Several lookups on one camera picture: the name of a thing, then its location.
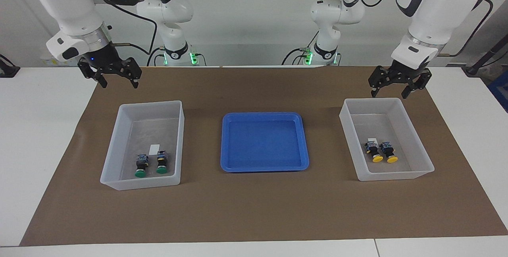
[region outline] green light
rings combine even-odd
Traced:
[[[312,63],[312,57],[314,56],[314,54],[312,54],[312,52],[309,52],[309,54],[307,54],[307,58],[305,59],[305,64],[306,65],[310,65]]]
[[[192,52],[189,52],[189,54],[190,54],[190,61],[191,61],[191,63],[193,65],[198,63],[198,59],[196,58],[196,55],[194,55]]]

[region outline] brown mat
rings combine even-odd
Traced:
[[[372,68],[145,68],[138,90],[97,88],[21,242],[216,242],[506,235],[426,91],[403,101],[435,172],[360,182],[338,113],[369,96]],[[399,97],[401,85],[381,96]],[[181,184],[116,191],[99,182],[118,107],[181,100]],[[310,156],[304,172],[227,174],[219,164],[228,112],[295,111]]]

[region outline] white tabletop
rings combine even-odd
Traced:
[[[433,68],[428,90],[465,157],[508,224],[508,114],[481,80]],[[0,80],[0,246],[18,246],[69,144],[95,82],[75,68],[23,68]],[[106,244],[0,248],[0,256],[506,256],[508,237],[313,242]]]

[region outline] white plastic bin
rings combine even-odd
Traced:
[[[179,184],[183,124],[181,101],[121,105],[100,182],[116,190]],[[135,177],[138,155],[149,154],[150,146],[157,144],[167,152],[167,173],[156,172],[156,156],[150,155],[146,177]]]
[[[400,99],[345,99],[339,117],[360,181],[414,179],[434,171]],[[381,162],[372,162],[364,150],[368,138],[376,138],[379,143],[389,141],[399,161],[387,163],[385,157]]]

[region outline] blue plastic tray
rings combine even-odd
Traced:
[[[294,112],[229,113],[223,119],[221,167],[227,172],[305,170],[309,154]]]

